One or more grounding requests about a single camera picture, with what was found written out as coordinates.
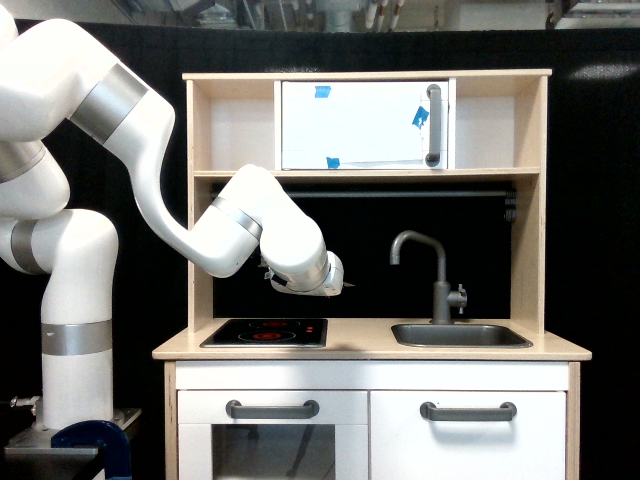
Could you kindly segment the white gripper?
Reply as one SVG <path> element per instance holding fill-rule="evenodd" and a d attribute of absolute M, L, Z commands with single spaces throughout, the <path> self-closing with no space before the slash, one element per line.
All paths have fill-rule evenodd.
<path fill-rule="evenodd" d="M 323 296 L 337 296 L 344 284 L 344 267 L 340 258 L 331 251 L 327 252 L 329 272 L 320 287 Z"/>

